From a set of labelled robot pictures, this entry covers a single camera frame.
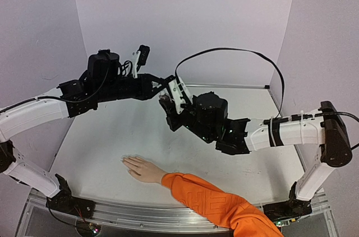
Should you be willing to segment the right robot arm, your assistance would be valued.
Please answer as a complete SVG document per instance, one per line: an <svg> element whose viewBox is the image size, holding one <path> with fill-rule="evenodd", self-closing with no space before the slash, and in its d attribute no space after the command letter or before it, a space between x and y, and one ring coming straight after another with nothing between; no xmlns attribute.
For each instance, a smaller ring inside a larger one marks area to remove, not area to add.
<svg viewBox="0 0 359 237"><path fill-rule="evenodd" d="M318 110L269 119L229 119L228 102L214 92L192 99L177 95L160 95L159 103L166 113L172 131L180 127L215 143L216 150L227 155L290 145L318 146L311 166L294 184L294 199L310 201L336 168L352 160L352 148L342 115L329 101Z"/></svg>

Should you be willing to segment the nail polish bottle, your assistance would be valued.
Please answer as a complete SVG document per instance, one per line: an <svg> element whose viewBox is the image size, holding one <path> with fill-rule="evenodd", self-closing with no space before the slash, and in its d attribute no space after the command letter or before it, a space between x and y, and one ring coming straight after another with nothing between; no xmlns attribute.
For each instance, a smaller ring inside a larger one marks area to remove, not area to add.
<svg viewBox="0 0 359 237"><path fill-rule="evenodd" d="M171 101L172 99L171 99L171 96L168 95L167 93L161 92L159 94L159 100L161 100L161 101Z"/></svg>

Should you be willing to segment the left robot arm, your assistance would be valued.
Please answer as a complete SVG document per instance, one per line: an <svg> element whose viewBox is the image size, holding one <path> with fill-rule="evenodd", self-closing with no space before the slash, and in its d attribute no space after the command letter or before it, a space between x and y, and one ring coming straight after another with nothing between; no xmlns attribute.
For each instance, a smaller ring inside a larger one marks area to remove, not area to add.
<svg viewBox="0 0 359 237"><path fill-rule="evenodd" d="M88 67L80 78L59 84L56 88L1 109L1 173L26 184L48 198L62 212L76 207L75 199L66 190L66 181L32 162L26 161L14 147L11 138L54 120L74 118L100 103L116 100L152 99L175 79L139 73L146 64L150 49L141 45L133 61L120 63L120 56L109 49L99 50L88 59Z"/></svg>

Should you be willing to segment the orange sleeve forearm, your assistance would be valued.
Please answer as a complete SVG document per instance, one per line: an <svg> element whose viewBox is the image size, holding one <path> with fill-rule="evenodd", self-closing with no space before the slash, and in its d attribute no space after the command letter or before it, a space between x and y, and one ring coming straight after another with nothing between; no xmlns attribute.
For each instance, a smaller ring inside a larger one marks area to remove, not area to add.
<svg viewBox="0 0 359 237"><path fill-rule="evenodd" d="M244 198L227 193L192 174L170 173L162 185L172 196L219 227L233 230L234 236L282 236L263 212Z"/></svg>

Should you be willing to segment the mannequin hand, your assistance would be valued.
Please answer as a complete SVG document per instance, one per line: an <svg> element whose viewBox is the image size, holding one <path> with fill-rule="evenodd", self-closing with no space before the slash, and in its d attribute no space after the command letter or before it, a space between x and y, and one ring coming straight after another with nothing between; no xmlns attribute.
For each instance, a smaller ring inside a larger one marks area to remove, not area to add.
<svg viewBox="0 0 359 237"><path fill-rule="evenodd" d="M122 159L122 162L128 168L128 173L143 183L161 184L162 178L167 174L152 162L140 157L127 156Z"/></svg>

